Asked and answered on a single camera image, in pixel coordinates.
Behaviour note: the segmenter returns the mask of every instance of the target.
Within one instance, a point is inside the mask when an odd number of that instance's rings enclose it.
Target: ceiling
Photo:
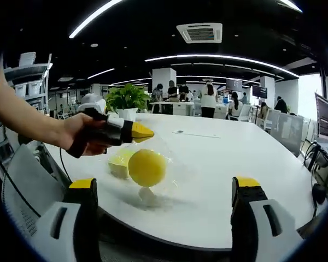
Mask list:
[[[318,61],[319,47],[310,37],[303,14],[276,0],[124,0],[113,6],[75,38],[73,30],[107,0],[44,1],[15,31],[5,62],[18,66],[20,53],[35,51],[36,63],[54,64],[49,86],[88,87],[149,78],[154,68],[173,67],[177,75],[225,76],[253,79],[264,73],[279,79],[294,77],[282,71],[243,61],[220,58],[174,58],[144,62],[148,58],[181,54],[215,54],[250,58],[284,67],[310,57]],[[221,44],[187,44],[177,25],[222,23]],[[317,64],[292,69],[295,74],[318,72]],[[91,75],[115,68],[88,80]],[[69,82],[58,82],[63,76]]]

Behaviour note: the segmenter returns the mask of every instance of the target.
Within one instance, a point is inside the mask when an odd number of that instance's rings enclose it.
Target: round table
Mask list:
[[[164,208],[144,209],[126,182],[107,173],[107,155],[75,159],[63,151],[72,180],[95,177],[99,206],[121,223],[155,239],[197,249],[232,247],[232,178],[256,179],[269,199],[294,218],[296,228],[312,219],[311,175],[283,145],[253,123],[212,118],[138,114],[174,161],[187,167],[184,182],[169,190]],[[46,145],[62,167],[58,148]]]

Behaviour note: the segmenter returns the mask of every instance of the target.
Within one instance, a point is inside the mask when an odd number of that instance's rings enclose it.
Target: green plant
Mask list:
[[[107,95],[107,108],[113,112],[117,109],[147,108],[150,97],[146,95],[143,88],[126,84],[124,88],[112,88]]]

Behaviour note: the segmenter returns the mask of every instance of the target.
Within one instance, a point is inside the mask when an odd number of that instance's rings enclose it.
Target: yellow ball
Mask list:
[[[135,183],[142,187],[152,187],[164,178],[166,161],[153,150],[141,149],[129,159],[128,170]]]

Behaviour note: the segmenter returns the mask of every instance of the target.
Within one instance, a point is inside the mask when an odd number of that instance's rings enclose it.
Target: potted plant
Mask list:
[[[107,108],[125,120],[135,121],[138,109],[147,108],[150,97],[143,87],[126,84],[124,88],[112,88],[107,95]]]

